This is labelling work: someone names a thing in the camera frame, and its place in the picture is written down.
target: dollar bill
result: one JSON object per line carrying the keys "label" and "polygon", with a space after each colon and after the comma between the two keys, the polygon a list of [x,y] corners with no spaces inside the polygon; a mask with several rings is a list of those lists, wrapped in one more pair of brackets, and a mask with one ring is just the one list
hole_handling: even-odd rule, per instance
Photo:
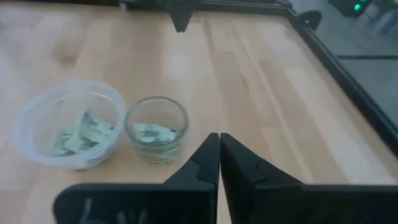
{"label": "dollar bill", "polygon": [[72,128],[61,128],[58,130],[55,143],[52,147],[52,155],[60,156],[66,154],[69,150],[65,147],[65,143],[71,138],[73,134]]}
{"label": "dollar bill", "polygon": [[90,144],[83,139],[79,130],[75,129],[70,139],[65,143],[65,147],[74,153],[83,153],[90,148]]}
{"label": "dollar bill", "polygon": [[165,144],[177,137],[175,130],[160,124],[134,123],[136,138],[144,143]]}
{"label": "dollar bill", "polygon": [[88,110],[83,114],[79,127],[81,135],[93,142],[107,140],[112,130],[113,127],[94,114],[92,110]]}

